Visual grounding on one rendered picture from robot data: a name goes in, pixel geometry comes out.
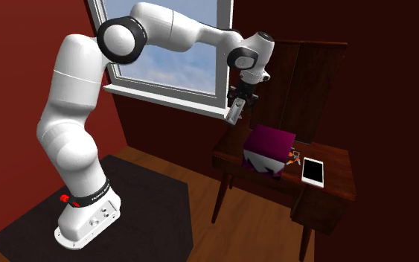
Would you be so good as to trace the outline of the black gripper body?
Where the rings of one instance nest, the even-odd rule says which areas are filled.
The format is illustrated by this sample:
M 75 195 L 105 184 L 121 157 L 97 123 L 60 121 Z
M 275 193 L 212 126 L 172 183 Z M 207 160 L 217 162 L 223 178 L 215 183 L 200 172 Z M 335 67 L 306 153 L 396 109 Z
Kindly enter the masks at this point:
M 245 108 L 252 108 L 258 100 L 258 96 L 254 93 L 255 85 L 245 83 L 242 80 L 238 82 L 236 86 L 230 86 L 227 92 L 227 106 L 231 107 L 236 98 L 243 99 L 245 103 Z

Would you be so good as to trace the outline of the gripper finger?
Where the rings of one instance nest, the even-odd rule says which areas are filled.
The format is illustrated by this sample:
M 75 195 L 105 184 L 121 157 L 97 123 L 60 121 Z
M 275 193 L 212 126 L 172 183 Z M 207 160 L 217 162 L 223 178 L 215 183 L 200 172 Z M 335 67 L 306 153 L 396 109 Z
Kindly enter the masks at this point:
M 243 108 L 246 104 L 246 101 L 242 98 L 235 98 L 232 105 L 230 106 L 230 110 L 225 118 L 225 122 L 235 126 L 237 122 L 241 119 L 241 114 L 243 112 Z

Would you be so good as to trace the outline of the purple and white box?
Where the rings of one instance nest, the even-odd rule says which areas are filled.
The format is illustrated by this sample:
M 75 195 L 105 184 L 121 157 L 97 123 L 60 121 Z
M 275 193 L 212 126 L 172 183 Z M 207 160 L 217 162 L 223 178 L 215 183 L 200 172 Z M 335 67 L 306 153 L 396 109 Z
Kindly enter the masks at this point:
M 258 124 L 243 144 L 242 166 L 279 180 L 294 140 L 294 133 Z

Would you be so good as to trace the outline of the white framed window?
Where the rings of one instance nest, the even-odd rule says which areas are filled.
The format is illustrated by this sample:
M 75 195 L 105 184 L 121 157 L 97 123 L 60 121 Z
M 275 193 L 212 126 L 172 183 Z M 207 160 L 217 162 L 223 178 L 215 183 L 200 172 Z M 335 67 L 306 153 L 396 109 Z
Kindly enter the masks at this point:
M 146 1 L 168 7 L 218 28 L 232 26 L 234 0 L 86 0 L 93 28 L 107 19 L 129 14 Z M 131 65 L 108 65 L 110 83 L 104 88 L 116 95 L 145 100 L 200 115 L 224 119 L 229 111 L 229 69 L 220 48 L 197 43 L 179 53 L 147 45 Z

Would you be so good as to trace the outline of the small orange grey object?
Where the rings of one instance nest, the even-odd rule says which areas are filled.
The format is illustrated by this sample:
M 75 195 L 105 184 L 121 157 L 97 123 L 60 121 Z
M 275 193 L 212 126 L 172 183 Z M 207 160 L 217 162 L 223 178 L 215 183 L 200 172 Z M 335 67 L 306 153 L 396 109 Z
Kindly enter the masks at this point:
M 296 163 L 298 166 L 301 166 L 301 153 L 292 147 L 289 151 L 288 159 L 286 165 Z

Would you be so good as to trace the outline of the white tablet with black screen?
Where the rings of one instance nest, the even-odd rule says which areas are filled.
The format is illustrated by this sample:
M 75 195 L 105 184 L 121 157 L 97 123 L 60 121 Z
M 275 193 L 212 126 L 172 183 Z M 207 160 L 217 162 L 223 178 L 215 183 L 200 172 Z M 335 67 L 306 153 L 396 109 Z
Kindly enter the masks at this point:
M 303 158 L 303 166 L 301 172 L 301 181 L 308 185 L 313 185 L 318 188 L 324 187 L 324 162 Z

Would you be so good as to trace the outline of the dark wooden desk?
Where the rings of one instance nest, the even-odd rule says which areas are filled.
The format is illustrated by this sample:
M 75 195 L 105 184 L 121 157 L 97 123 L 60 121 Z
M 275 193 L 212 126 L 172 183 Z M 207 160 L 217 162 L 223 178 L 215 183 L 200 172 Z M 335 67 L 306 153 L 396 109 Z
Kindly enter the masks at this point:
M 292 197 L 290 217 L 303 227 L 300 261 L 307 253 L 311 232 L 331 234 L 356 196 L 348 151 L 313 142 L 346 48 L 343 42 L 278 40 L 266 67 L 273 76 L 261 84 L 258 102 L 243 112 L 212 151 L 213 167 L 223 172 L 212 217 L 217 218 L 235 178 Z M 324 163 L 324 187 L 302 182 L 301 170 L 292 165 L 279 180 L 244 168 L 243 143 L 258 124 L 295 133 L 293 146 L 301 155 Z

